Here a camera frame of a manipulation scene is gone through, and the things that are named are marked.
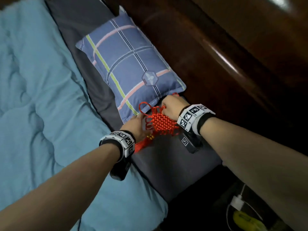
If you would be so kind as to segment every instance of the person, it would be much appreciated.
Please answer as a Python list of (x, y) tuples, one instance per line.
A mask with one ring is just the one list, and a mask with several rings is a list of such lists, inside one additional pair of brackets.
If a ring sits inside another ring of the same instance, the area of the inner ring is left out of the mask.
[[(180, 112), (189, 105), (181, 97), (171, 95), (162, 104), (166, 106), (163, 114), (173, 120), (178, 120)], [(134, 116), (121, 128), (132, 133), (136, 142), (149, 134), (142, 130), (142, 119), (142, 115)], [(307, 230), (307, 156), (216, 117), (204, 122), (200, 135), (283, 221), (295, 231)], [(106, 143), (77, 159), (0, 211), (0, 230), (70, 230), (119, 157), (119, 148)]]

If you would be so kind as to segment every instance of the person's right hand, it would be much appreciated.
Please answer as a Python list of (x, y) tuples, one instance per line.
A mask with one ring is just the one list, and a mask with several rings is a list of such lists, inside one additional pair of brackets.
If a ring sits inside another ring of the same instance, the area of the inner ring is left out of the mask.
[(189, 103), (178, 95), (168, 95), (165, 99), (163, 99), (161, 105), (166, 106), (162, 113), (170, 119), (177, 121), (180, 112), (185, 106), (189, 105)]

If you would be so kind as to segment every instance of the blue plaid pillow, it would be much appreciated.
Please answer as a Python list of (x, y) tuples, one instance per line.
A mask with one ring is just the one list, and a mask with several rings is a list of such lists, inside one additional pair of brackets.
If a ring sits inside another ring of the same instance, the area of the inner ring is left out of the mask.
[[(122, 13), (76, 44), (112, 89), (122, 121), (139, 113), (143, 101), (154, 106), (161, 97), (186, 89), (148, 38)], [(149, 106), (143, 106), (147, 112)]]

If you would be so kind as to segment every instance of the gray bed sheet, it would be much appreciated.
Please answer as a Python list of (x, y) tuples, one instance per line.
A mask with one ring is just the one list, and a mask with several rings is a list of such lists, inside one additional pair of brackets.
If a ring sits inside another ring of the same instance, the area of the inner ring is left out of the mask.
[[(47, 5), (87, 84), (94, 107), (111, 130), (120, 129), (123, 123), (113, 92), (86, 54), (75, 47), (114, 15), (99, 0), (49, 0)], [(133, 155), (133, 161), (167, 202), (221, 163), (209, 146), (190, 154), (177, 136), (156, 137), (150, 146)]]

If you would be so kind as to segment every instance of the hand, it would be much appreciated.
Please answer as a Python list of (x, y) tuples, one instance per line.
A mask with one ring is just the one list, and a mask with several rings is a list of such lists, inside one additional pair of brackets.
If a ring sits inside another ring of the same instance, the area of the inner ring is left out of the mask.
[(142, 120), (144, 114), (140, 113), (138, 116), (132, 116), (132, 118), (126, 122), (120, 130), (130, 131), (136, 139), (136, 143), (143, 140), (146, 136), (150, 135), (152, 131), (142, 129)]
[(178, 95), (168, 95), (163, 99), (162, 105), (166, 106), (162, 113), (170, 119), (177, 121), (180, 112), (185, 106), (189, 105), (189, 103)]

